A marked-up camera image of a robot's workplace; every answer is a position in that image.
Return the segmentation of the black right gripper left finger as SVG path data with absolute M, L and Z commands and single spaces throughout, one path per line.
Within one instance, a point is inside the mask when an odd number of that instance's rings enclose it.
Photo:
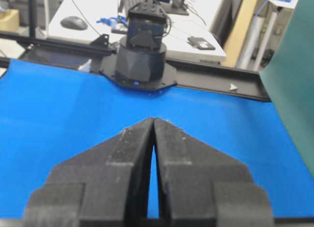
M 147 215 L 153 118 L 50 171 L 24 213 L 26 227 L 136 226 Z

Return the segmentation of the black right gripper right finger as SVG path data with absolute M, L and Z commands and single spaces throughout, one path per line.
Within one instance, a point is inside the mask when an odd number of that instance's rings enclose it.
M 159 214 L 169 227 L 271 227 L 267 193 L 247 166 L 155 119 Z

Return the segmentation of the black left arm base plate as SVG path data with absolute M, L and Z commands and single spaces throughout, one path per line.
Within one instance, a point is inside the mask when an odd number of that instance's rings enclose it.
M 131 71 L 118 61 L 118 55 L 106 56 L 102 60 L 100 73 L 115 84 L 141 91 L 157 91 L 177 84 L 177 69 L 165 64 L 164 70 L 151 72 L 152 68 L 136 63 Z

